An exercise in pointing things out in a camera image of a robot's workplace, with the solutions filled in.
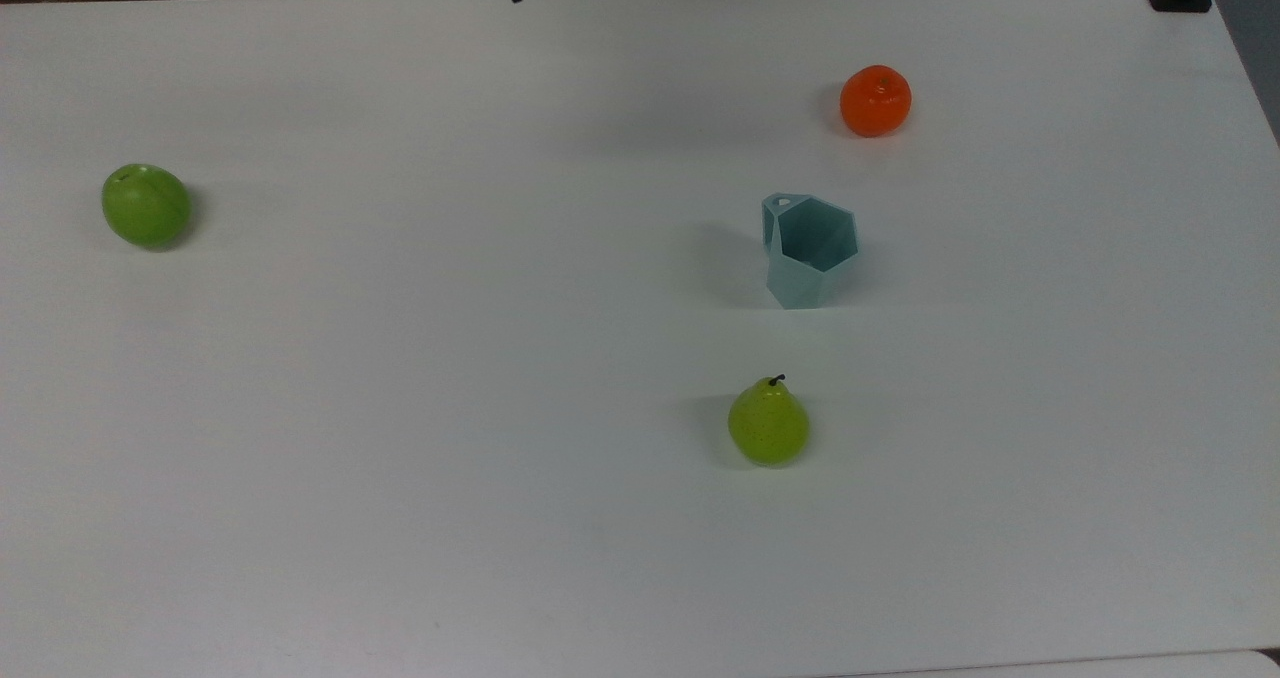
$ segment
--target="apple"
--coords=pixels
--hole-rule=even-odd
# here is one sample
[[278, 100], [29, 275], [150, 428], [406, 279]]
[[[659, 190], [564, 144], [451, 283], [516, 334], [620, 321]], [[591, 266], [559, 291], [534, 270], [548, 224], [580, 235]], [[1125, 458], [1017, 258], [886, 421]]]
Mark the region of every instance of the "apple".
[[191, 196], [164, 168], [132, 162], [102, 183], [102, 216], [122, 239], [159, 248], [187, 228]]

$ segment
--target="tangerine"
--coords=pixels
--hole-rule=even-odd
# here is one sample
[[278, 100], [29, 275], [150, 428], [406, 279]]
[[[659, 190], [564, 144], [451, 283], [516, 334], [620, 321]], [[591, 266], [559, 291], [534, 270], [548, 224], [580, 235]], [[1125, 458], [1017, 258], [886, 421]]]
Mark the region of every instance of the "tangerine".
[[840, 91], [840, 116], [855, 134], [883, 136], [906, 120], [911, 86], [890, 67], [865, 67]]

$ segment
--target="light blue cup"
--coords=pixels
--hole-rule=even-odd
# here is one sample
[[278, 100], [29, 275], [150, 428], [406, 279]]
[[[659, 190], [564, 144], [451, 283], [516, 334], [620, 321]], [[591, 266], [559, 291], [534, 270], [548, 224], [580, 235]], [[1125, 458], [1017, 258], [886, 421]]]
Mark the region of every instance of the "light blue cup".
[[854, 214], [812, 194], [764, 198], [765, 285], [782, 308], [819, 308], [858, 253]]

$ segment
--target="green pear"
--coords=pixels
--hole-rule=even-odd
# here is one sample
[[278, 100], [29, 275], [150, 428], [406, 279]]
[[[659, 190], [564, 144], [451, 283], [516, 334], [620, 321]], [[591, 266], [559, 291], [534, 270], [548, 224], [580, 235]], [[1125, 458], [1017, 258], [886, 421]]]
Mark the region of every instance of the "green pear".
[[760, 377], [728, 409], [728, 435], [751, 463], [786, 463], [809, 441], [809, 414], [783, 379]]

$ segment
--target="plastic fruit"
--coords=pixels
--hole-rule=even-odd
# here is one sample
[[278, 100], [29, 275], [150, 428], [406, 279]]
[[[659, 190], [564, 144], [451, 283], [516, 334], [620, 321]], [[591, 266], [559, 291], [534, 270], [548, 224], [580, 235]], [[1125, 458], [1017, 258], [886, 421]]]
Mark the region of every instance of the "plastic fruit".
[[855, 134], [883, 136], [911, 111], [911, 86], [890, 67], [865, 67], [840, 91], [840, 116]]
[[786, 463], [809, 441], [809, 414], [783, 379], [760, 377], [728, 409], [728, 435], [751, 463]]
[[102, 216], [122, 239], [157, 248], [187, 228], [191, 196], [164, 168], [132, 162], [102, 183]]

